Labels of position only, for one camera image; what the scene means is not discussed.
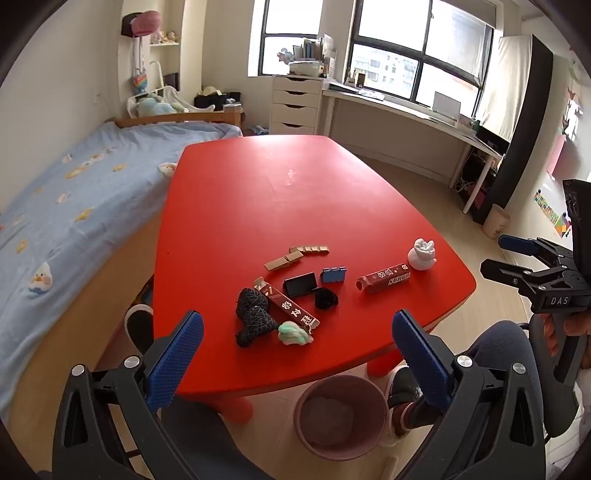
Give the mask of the right hand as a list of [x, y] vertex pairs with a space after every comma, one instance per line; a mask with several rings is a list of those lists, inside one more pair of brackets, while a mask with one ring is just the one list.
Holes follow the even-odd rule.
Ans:
[[[549, 353], [558, 353], [558, 334], [556, 322], [551, 314], [543, 314], [543, 332]], [[590, 313], [580, 312], [567, 317], [563, 322], [563, 332], [567, 336], [582, 336], [590, 334]]]

